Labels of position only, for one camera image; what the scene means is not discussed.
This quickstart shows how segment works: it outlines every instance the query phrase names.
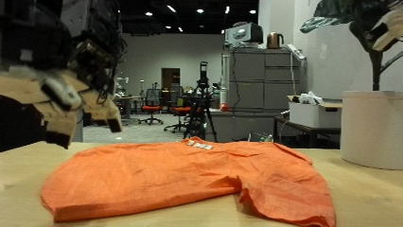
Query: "black ceiling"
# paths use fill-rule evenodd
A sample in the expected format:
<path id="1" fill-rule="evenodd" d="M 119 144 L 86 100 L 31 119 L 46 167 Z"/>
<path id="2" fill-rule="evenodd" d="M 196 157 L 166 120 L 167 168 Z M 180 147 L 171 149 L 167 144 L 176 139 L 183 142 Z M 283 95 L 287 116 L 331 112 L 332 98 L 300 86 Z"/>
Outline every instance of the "black ceiling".
<path id="1" fill-rule="evenodd" d="M 221 34 L 221 30 L 236 22 L 256 24 L 257 20 L 259 0 L 118 0 L 118 2 L 123 33 L 131 35 Z M 203 13 L 196 13 L 196 9 L 203 9 Z"/>

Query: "kettle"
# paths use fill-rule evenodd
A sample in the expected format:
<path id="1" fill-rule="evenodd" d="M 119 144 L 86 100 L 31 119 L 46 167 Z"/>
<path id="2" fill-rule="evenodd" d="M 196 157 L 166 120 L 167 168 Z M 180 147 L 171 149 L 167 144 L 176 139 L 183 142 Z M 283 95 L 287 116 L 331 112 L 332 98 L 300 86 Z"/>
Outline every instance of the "kettle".
<path id="1" fill-rule="evenodd" d="M 276 33 L 276 32 L 271 32 L 267 35 L 267 49 L 276 49 L 279 48 L 279 38 L 280 38 L 280 44 L 284 44 L 284 37 L 281 36 L 281 34 Z"/>

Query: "orange cloth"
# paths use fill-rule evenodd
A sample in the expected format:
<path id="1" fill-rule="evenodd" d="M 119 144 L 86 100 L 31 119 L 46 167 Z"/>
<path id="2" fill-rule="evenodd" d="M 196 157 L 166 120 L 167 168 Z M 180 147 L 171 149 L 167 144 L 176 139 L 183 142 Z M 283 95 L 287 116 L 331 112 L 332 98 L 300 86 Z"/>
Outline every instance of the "orange cloth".
<path id="1" fill-rule="evenodd" d="M 50 174 L 42 205 L 54 221 L 134 214 L 240 192 L 267 218 L 335 226 L 325 181 L 311 160 L 275 143 L 112 144 L 78 152 Z"/>

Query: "cabinet drawer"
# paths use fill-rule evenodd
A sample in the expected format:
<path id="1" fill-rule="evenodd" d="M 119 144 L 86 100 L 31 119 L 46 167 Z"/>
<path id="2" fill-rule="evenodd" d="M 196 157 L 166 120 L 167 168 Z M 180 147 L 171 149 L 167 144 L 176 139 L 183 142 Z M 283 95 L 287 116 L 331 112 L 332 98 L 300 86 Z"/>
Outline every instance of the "cabinet drawer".
<path id="1" fill-rule="evenodd" d="M 265 67 L 285 67 L 291 66 L 291 56 L 292 56 L 292 67 L 299 67 L 300 62 L 288 53 L 267 54 L 265 55 Z"/>
<path id="2" fill-rule="evenodd" d="M 264 54 L 231 54 L 228 80 L 264 80 Z"/>
<path id="3" fill-rule="evenodd" d="M 293 80 L 299 81 L 300 69 L 292 68 Z M 292 81 L 291 67 L 265 68 L 264 81 Z"/>
<path id="4" fill-rule="evenodd" d="M 251 111 L 263 111 L 263 82 L 228 82 L 227 107 L 240 111 L 244 108 Z"/>
<path id="5" fill-rule="evenodd" d="M 299 94 L 299 83 L 295 84 L 296 94 Z M 293 94 L 291 82 L 265 82 L 264 83 L 264 110 L 288 109 L 288 95 Z"/>
<path id="6" fill-rule="evenodd" d="M 249 132 L 272 134 L 272 115 L 215 115 L 211 113 L 218 142 L 232 142 L 232 139 L 248 137 Z M 214 142 L 210 125 L 206 124 L 204 139 Z"/>

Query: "office chair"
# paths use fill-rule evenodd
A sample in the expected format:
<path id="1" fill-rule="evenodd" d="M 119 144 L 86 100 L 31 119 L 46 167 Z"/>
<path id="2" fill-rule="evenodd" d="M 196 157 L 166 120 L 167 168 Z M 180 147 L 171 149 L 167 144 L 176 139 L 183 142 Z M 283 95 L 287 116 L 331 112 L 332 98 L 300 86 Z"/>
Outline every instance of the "office chair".
<path id="1" fill-rule="evenodd" d="M 146 122 L 148 125 L 151 125 L 154 121 L 160 123 L 160 125 L 163 124 L 163 121 L 160 119 L 154 118 L 154 113 L 160 111 L 160 90 L 159 89 L 155 89 L 155 88 L 147 89 L 144 103 L 140 106 L 140 111 L 148 113 L 151 115 L 151 117 L 148 117 L 147 119 L 139 120 L 138 124 L 140 124 L 140 122 Z"/>
<path id="2" fill-rule="evenodd" d="M 172 128 L 172 133 L 179 131 L 180 128 L 186 128 L 186 123 L 182 123 L 180 117 L 190 114 L 190 97 L 183 95 L 183 89 L 180 86 L 171 86 L 170 88 L 170 111 L 178 117 L 178 123 L 171 126 L 166 126 L 163 130 Z"/>

